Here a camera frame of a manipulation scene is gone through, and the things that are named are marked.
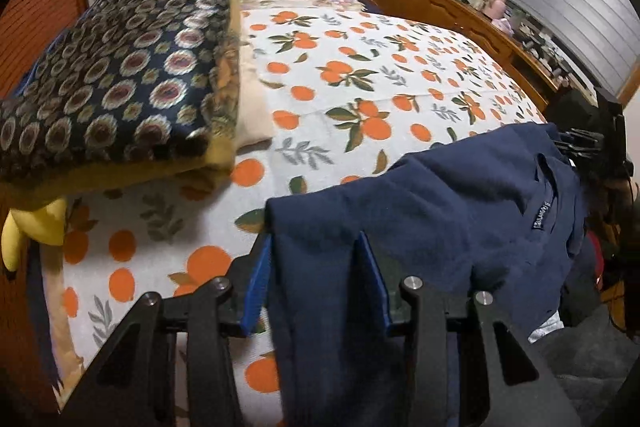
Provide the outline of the navy blue printed t-shirt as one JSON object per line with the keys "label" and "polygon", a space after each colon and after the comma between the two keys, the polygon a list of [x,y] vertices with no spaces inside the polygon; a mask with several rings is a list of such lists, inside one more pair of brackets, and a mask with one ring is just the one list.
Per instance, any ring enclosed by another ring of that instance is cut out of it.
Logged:
{"label": "navy blue printed t-shirt", "polygon": [[582,248],[582,184],[552,124],[408,154],[375,178],[273,198],[268,315],[290,426],[408,426],[399,338],[357,268],[359,235],[447,294],[493,295],[526,338]]}

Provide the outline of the pink kettle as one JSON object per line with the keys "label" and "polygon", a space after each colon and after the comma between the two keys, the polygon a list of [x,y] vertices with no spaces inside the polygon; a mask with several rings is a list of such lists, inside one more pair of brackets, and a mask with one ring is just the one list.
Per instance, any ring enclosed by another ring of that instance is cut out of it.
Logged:
{"label": "pink kettle", "polygon": [[491,20],[501,20],[506,12],[506,2],[508,0],[487,0],[484,5],[483,14]]}

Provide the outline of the yellow plush toy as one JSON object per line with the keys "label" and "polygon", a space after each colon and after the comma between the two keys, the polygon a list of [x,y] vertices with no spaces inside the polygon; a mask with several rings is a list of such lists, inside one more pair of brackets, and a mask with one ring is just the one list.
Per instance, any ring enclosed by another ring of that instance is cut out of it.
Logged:
{"label": "yellow plush toy", "polygon": [[26,239],[49,246],[63,245],[66,209],[66,200],[59,198],[34,211],[9,210],[1,231],[2,262],[9,272],[15,272],[20,265]]}

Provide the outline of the orange fruit print bedsheet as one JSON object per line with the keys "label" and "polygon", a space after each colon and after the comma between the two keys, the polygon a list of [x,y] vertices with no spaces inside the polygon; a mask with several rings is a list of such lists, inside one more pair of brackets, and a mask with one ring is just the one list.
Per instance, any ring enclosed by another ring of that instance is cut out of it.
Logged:
{"label": "orange fruit print bedsheet", "polygon": [[396,17],[331,9],[254,9],[245,52],[268,133],[219,186],[194,173],[73,202],[43,277],[66,402],[145,291],[195,291],[253,245],[267,199],[384,172],[407,153],[505,124],[541,121],[484,46]]}

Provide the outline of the wooden sideboard cabinet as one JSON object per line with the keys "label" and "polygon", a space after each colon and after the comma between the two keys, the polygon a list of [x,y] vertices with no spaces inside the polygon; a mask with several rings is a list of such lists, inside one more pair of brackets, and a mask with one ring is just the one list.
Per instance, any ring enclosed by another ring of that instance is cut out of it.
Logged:
{"label": "wooden sideboard cabinet", "polygon": [[536,106],[544,109],[555,95],[568,88],[577,91],[590,104],[597,99],[575,81],[554,80],[550,72],[526,53],[514,39],[505,35],[488,18],[459,0],[366,0],[382,13],[457,31],[482,48],[527,93]]}

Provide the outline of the dark circle patterned folded quilt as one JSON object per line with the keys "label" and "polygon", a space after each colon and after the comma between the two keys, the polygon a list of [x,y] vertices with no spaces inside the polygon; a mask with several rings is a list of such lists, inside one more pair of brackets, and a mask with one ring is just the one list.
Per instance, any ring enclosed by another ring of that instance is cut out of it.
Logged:
{"label": "dark circle patterned folded quilt", "polygon": [[76,193],[234,165],[239,0],[96,0],[1,103],[1,193]]}

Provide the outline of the floral cream blanket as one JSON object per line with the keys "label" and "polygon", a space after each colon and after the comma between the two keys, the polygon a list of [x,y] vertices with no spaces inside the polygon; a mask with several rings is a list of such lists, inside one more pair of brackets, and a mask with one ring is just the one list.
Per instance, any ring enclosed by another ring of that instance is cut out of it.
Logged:
{"label": "floral cream blanket", "polygon": [[243,10],[329,8],[342,12],[362,12],[366,9],[359,0],[240,0],[240,2]]}

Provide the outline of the louvered wooden wardrobe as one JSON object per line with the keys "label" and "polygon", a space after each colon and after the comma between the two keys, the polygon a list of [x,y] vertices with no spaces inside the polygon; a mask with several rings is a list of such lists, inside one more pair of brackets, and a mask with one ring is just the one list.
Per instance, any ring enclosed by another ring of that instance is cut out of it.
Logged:
{"label": "louvered wooden wardrobe", "polygon": [[88,0],[10,0],[1,14],[1,95],[9,96]]}

